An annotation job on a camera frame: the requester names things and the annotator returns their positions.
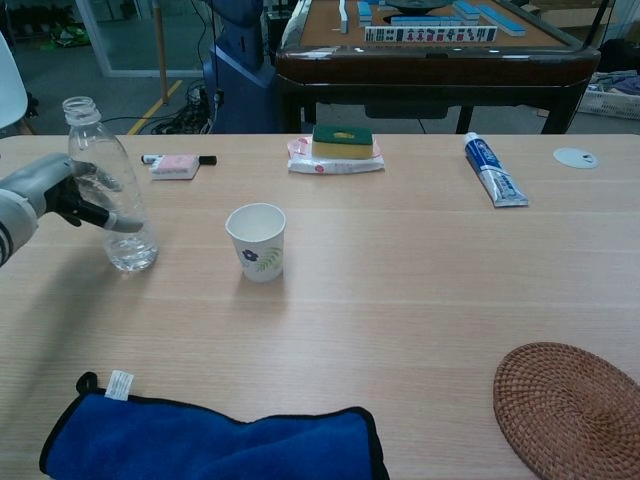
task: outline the yellow sponge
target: yellow sponge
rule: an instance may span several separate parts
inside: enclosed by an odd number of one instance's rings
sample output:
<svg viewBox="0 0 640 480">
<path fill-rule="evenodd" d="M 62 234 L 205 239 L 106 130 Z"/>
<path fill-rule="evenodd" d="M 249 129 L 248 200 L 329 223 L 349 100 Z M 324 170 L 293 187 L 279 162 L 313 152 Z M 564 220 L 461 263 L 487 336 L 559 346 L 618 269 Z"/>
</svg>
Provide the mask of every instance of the yellow sponge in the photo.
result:
<svg viewBox="0 0 640 480">
<path fill-rule="evenodd" d="M 314 157 L 367 159 L 373 157 L 373 134 L 368 128 L 313 128 L 311 153 Z"/>
</svg>

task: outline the blue microfiber cloth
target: blue microfiber cloth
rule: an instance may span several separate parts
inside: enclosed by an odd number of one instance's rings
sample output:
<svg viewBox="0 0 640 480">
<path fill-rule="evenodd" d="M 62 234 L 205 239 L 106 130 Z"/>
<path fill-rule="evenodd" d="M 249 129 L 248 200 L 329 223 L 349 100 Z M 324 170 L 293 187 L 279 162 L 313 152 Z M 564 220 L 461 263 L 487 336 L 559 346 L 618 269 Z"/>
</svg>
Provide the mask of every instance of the blue microfiber cloth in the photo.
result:
<svg viewBox="0 0 640 480">
<path fill-rule="evenodd" d="M 49 435 L 40 470 L 65 479 L 388 480 L 371 414 L 244 423 L 196 405 L 112 400 L 88 372 Z"/>
</svg>

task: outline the white paper cup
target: white paper cup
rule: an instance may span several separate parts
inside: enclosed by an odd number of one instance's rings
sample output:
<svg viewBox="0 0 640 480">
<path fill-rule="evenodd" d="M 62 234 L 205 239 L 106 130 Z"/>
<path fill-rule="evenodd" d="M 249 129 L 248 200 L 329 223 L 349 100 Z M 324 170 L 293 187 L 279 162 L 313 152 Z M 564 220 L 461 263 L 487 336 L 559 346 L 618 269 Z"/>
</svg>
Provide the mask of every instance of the white paper cup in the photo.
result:
<svg viewBox="0 0 640 480">
<path fill-rule="evenodd" d="M 225 228 L 249 280 L 268 282 L 282 273 L 286 223 L 284 212 L 268 203 L 245 205 L 229 215 Z"/>
</svg>

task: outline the round rattan coaster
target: round rattan coaster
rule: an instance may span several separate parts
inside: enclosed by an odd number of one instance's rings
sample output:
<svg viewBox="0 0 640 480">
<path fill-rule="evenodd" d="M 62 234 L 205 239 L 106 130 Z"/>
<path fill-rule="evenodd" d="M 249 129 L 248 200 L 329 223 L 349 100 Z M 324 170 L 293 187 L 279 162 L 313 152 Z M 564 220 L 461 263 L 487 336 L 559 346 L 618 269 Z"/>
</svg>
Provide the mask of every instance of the round rattan coaster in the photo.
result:
<svg viewBox="0 0 640 480">
<path fill-rule="evenodd" d="M 493 408 L 543 479 L 640 479 L 640 387 L 600 357 L 559 343 L 517 348 L 498 367 Z"/>
</svg>

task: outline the white chair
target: white chair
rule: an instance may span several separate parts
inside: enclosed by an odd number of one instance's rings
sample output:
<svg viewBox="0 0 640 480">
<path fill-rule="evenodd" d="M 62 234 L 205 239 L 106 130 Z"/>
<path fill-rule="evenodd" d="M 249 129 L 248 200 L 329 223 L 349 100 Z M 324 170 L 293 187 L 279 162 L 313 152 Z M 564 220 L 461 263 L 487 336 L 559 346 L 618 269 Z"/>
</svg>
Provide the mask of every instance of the white chair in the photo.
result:
<svg viewBox="0 0 640 480">
<path fill-rule="evenodd" d="M 24 119 L 27 91 L 4 36 L 0 34 L 0 129 L 18 123 L 20 133 L 34 133 Z"/>
</svg>

